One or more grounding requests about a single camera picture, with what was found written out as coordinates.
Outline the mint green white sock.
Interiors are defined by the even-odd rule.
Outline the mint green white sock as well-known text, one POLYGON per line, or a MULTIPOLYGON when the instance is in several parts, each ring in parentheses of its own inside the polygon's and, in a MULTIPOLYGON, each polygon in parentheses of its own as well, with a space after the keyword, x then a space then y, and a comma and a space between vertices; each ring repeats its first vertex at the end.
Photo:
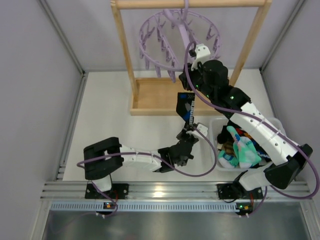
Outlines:
POLYGON ((249 169, 262 161, 248 137, 240 136, 233 126, 227 126, 226 129, 234 140, 233 150, 241 169, 249 169))

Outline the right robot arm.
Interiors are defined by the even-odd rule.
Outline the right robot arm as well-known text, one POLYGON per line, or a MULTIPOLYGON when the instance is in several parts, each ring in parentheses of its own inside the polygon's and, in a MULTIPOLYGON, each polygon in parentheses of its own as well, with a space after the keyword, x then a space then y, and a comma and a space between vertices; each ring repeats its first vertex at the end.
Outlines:
POLYGON ((314 166, 312 147, 298 145, 271 124, 245 92, 230 85, 228 69, 221 61, 198 61, 193 67, 185 60, 179 79, 185 90, 244 129, 269 155, 272 163, 241 173, 234 181, 236 189, 248 192, 270 186, 284 196, 283 191, 305 165, 314 166))

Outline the black sock grey patch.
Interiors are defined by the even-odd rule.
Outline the black sock grey patch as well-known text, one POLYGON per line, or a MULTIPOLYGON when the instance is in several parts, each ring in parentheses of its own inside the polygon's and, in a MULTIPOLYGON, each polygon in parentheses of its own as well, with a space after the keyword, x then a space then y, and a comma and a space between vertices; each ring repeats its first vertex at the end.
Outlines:
POLYGON ((185 128, 194 130, 195 94, 193 92, 178 92, 176 113, 185 121, 185 128))

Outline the black sock blue accents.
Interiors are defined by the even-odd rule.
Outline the black sock blue accents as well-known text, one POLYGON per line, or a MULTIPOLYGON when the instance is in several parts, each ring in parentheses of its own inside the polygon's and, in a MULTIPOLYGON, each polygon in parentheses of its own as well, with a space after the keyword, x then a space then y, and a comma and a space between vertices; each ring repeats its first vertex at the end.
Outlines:
POLYGON ((222 127, 221 132, 217 136, 217 143, 218 144, 224 144, 226 142, 234 143, 234 139, 232 138, 231 134, 227 130, 227 125, 224 125, 222 127))

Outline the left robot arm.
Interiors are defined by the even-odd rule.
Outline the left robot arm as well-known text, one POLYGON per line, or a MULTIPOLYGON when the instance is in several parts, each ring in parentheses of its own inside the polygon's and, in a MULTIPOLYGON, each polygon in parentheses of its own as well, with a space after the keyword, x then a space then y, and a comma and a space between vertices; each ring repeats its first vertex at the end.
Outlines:
POLYGON ((178 142, 155 151, 139 151, 120 144, 118 137, 110 137, 84 148, 83 164, 85 179, 91 181, 101 192, 112 190, 111 174, 121 167, 133 167, 153 173, 167 173, 176 166, 183 167, 193 159, 193 146, 201 136, 196 130, 182 130, 178 142))

